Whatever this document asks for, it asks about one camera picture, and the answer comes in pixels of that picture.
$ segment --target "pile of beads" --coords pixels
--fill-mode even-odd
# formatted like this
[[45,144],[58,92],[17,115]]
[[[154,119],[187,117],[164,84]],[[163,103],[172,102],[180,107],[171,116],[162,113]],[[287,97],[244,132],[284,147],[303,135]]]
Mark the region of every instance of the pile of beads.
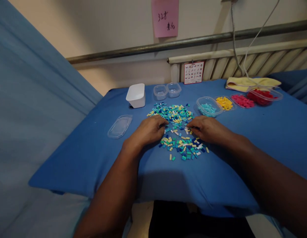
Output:
[[272,101],[270,101],[269,99],[277,98],[277,97],[274,97],[269,91],[262,91],[262,90],[259,90],[259,89],[254,89],[253,91],[257,94],[262,95],[263,97],[256,95],[252,91],[250,91],[247,94],[247,97],[249,99],[253,100],[255,103],[257,103],[260,106],[268,106],[272,103]]
[[[160,115],[170,122],[169,125],[166,125],[164,132],[166,136],[161,139],[159,147],[167,148],[168,151],[172,151],[173,148],[175,148],[175,150],[181,154],[182,160],[197,159],[201,154],[200,151],[209,153],[209,149],[202,143],[200,138],[182,136],[184,132],[187,135],[192,134],[192,131],[186,127],[186,125],[189,123],[189,120],[194,118],[193,112],[188,111],[182,105],[166,105],[167,104],[164,102],[157,103],[154,105],[156,108],[153,108],[152,111],[147,114],[147,116]],[[167,134],[168,132],[175,134],[178,138],[172,138]],[[174,161],[176,157],[170,154],[169,159]]]
[[238,104],[242,108],[252,108],[255,106],[254,101],[249,100],[243,95],[235,94],[235,95],[232,95],[231,98],[234,100],[236,104]]
[[225,110],[225,111],[229,111],[233,108],[233,103],[231,100],[229,100],[227,97],[218,97],[216,99],[216,102],[221,105],[221,107]]
[[[212,107],[211,104],[201,104],[201,107],[208,113],[215,113],[216,112],[216,108]],[[216,116],[213,116],[213,115],[209,115],[207,113],[205,113],[203,110],[201,110],[199,108],[199,110],[201,111],[201,113],[204,115],[204,116],[208,116],[208,117],[216,117]]]

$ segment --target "wire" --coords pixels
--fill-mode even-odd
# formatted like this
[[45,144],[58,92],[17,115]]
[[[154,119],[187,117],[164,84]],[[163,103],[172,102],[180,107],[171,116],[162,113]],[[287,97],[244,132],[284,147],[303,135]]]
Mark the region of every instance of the wire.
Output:
[[231,1],[231,8],[230,8],[230,11],[231,11],[231,16],[232,16],[232,22],[233,22],[233,48],[234,48],[234,55],[235,55],[235,60],[238,64],[238,68],[240,70],[240,72],[242,73],[243,75],[243,70],[242,68],[240,67],[240,64],[239,64],[239,61],[238,61],[238,57],[237,57],[237,54],[236,54],[236,45],[235,45],[235,22],[234,22],[234,13],[233,13],[233,5],[234,5],[234,1],[232,0]]
[[[254,82],[251,78],[249,78],[249,75],[248,75],[248,72],[246,70],[246,67],[245,67],[245,62],[246,62],[246,59],[247,59],[247,54],[248,54],[248,51],[250,49],[250,47],[252,46],[252,44],[254,43],[255,39],[257,38],[257,36],[260,34],[261,30],[264,28],[264,26],[266,25],[267,21],[270,19],[271,15],[273,14],[273,12],[275,11],[276,7],[278,6],[280,0],[277,1],[275,7],[273,8],[272,12],[270,13],[270,15],[268,16],[267,20],[265,21],[265,23],[263,24],[263,26],[260,28],[259,32],[257,33],[257,35],[255,36],[255,38],[253,39],[253,41],[250,43],[250,45],[248,46],[247,50],[246,50],[246,54],[245,54],[245,58],[244,58],[244,63],[243,63],[243,69],[246,73],[246,76],[247,78],[252,81],[253,83],[255,83],[257,85],[256,82]],[[233,22],[233,48],[234,48],[234,55],[235,55],[235,59],[236,59],[236,62],[238,64],[238,68],[240,69],[240,71],[242,72],[242,75],[243,75],[243,70],[241,69],[241,66],[238,62],[238,58],[237,58],[237,53],[236,53],[236,45],[235,45],[235,23],[234,23],[234,15],[233,15],[233,5],[234,5],[234,1],[231,0],[231,16],[232,16],[232,22]]]
[[249,78],[249,75],[247,73],[247,70],[245,68],[245,62],[246,62],[246,59],[247,59],[247,54],[248,54],[248,51],[249,51],[249,48],[252,46],[252,44],[254,43],[255,39],[257,38],[257,36],[259,35],[259,33],[261,32],[261,30],[264,28],[264,26],[266,25],[267,21],[269,20],[269,18],[271,17],[271,15],[273,14],[273,12],[275,11],[276,7],[278,6],[280,0],[277,1],[275,7],[273,8],[273,10],[271,11],[270,15],[268,16],[267,20],[265,21],[265,23],[263,24],[263,26],[260,28],[258,34],[255,36],[255,38],[253,39],[253,41],[250,43],[250,45],[248,46],[247,50],[246,50],[246,54],[245,54],[245,58],[244,58],[244,63],[243,63],[243,68],[245,70],[245,73],[246,73],[246,76],[249,80],[251,80]]

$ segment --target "plastic container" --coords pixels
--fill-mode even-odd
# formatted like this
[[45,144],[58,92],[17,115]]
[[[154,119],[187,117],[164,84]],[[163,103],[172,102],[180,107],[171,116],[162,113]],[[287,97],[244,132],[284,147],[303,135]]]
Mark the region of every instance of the plastic container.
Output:
[[245,97],[245,98],[247,98],[244,94],[233,94],[233,95],[231,95],[229,98],[230,98],[230,100],[233,102],[233,103],[235,103],[235,105],[237,105],[238,107],[240,107],[240,108],[242,108],[242,109],[250,109],[250,108],[254,108],[255,107],[255,105],[253,106],[253,107],[243,107],[243,106],[241,106],[241,105],[239,105],[238,103],[236,103],[235,101],[234,101],[234,99],[232,98],[232,96],[234,96],[234,95],[239,95],[239,96],[243,96],[243,97]]
[[157,101],[164,100],[167,97],[167,87],[163,84],[157,85],[153,88],[153,93],[156,96]]
[[107,136],[113,139],[118,139],[122,137],[125,134],[127,128],[129,127],[129,124],[132,119],[133,115],[122,115],[118,117],[112,127],[107,132]]
[[225,109],[222,107],[223,111],[233,111],[233,110],[235,110],[235,109],[237,108],[235,102],[234,102],[230,97],[228,97],[228,96],[217,96],[217,97],[214,97],[215,101],[216,101],[217,98],[220,98],[220,97],[225,97],[225,98],[227,98],[228,100],[230,100],[230,101],[232,102],[232,106],[233,106],[232,109],[230,109],[230,110],[225,110]]
[[144,84],[134,84],[129,87],[126,100],[133,108],[144,107],[146,104],[146,94]]
[[[268,95],[262,95],[258,93],[259,91],[265,92]],[[283,95],[276,90],[263,87],[263,86],[253,86],[247,92],[247,97],[253,100],[256,104],[260,106],[269,106],[274,101],[279,101],[283,98]]]
[[178,83],[168,83],[167,90],[170,98],[176,98],[180,95],[182,89]]
[[[216,109],[215,113],[210,113],[207,112],[203,107],[202,104],[210,104],[213,108]],[[199,98],[196,101],[197,107],[200,110],[200,112],[204,115],[204,116],[208,116],[208,117],[216,117],[217,115],[221,114],[223,112],[223,108],[211,97],[202,97]]]

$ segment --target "wall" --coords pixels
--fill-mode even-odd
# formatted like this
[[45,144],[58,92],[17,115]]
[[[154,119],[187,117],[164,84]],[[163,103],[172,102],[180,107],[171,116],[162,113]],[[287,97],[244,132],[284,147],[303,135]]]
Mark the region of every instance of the wall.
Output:
[[[156,39],[150,0],[10,0],[64,56],[72,57],[232,30],[230,3],[180,0],[178,37]],[[234,7],[236,30],[260,27],[276,1],[239,0]],[[307,19],[307,0],[282,0],[267,25]],[[306,38],[307,33],[259,38],[256,44]],[[250,40],[240,41],[244,47]],[[101,94],[113,87],[170,81],[171,56],[230,49],[231,43],[103,60],[74,67]]]

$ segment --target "left hand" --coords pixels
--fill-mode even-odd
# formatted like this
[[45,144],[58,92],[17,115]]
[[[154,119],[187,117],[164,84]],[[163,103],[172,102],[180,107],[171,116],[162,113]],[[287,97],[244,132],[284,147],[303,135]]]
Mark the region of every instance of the left hand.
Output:
[[126,141],[144,147],[160,140],[164,134],[165,125],[168,124],[169,122],[160,115],[151,116],[143,120]]

